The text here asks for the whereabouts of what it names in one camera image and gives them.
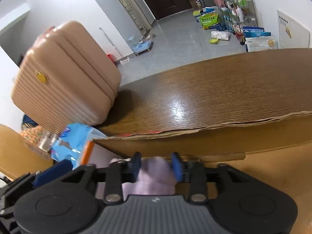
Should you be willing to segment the blue plastic tissue pack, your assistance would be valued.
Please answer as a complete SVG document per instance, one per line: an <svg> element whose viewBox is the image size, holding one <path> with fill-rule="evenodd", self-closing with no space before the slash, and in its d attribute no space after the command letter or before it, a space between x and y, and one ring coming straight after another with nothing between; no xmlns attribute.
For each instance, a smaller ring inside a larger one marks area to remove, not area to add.
<svg viewBox="0 0 312 234"><path fill-rule="evenodd" d="M92 126L73 123L68 124L59 135L51 149L51 158L57 162L69 160L73 168L80 165L82 154L88 141L94 138L107 138L108 136Z"/></svg>

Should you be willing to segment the orange red cardboard box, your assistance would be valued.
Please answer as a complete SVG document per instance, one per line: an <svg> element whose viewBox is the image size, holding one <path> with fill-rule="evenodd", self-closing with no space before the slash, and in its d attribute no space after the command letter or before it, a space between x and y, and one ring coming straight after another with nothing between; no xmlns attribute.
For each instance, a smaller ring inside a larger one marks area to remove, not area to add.
<svg viewBox="0 0 312 234"><path fill-rule="evenodd" d="M135 152L168 159L172 152L207 167L226 163L287 193L298 206L292 233L311 233L311 114L291 114L250 124L156 131L95 138L82 164L106 167Z"/></svg>

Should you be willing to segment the pink ribbed suitcase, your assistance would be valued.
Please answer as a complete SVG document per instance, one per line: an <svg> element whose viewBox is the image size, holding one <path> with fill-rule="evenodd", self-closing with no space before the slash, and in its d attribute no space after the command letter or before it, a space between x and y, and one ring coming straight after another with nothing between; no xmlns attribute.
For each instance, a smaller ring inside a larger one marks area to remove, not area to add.
<svg viewBox="0 0 312 234"><path fill-rule="evenodd" d="M69 21L39 36L28 49L11 99L36 123L61 133L71 123L103 123L121 79L84 26Z"/></svg>

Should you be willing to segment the blue pet feeder stand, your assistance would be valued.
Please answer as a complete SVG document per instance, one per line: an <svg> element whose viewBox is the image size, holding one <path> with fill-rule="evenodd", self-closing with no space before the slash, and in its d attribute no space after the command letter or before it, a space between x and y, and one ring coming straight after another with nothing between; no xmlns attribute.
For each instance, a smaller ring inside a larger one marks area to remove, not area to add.
<svg viewBox="0 0 312 234"><path fill-rule="evenodd" d="M134 36L132 36L128 39L128 44L130 48L132 49L134 55L138 56L139 54L143 52L146 52L146 51L150 52L153 46L153 41L150 39L135 41Z"/></svg>

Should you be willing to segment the green yellow bag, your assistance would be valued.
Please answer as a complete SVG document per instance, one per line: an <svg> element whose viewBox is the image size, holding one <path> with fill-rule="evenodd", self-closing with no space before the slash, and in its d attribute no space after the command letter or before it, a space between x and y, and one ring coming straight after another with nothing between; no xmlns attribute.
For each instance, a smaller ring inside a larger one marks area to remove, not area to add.
<svg viewBox="0 0 312 234"><path fill-rule="evenodd" d="M199 17L199 22L204 30L209 30L220 24L219 15L217 13L203 14Z"/></svg>

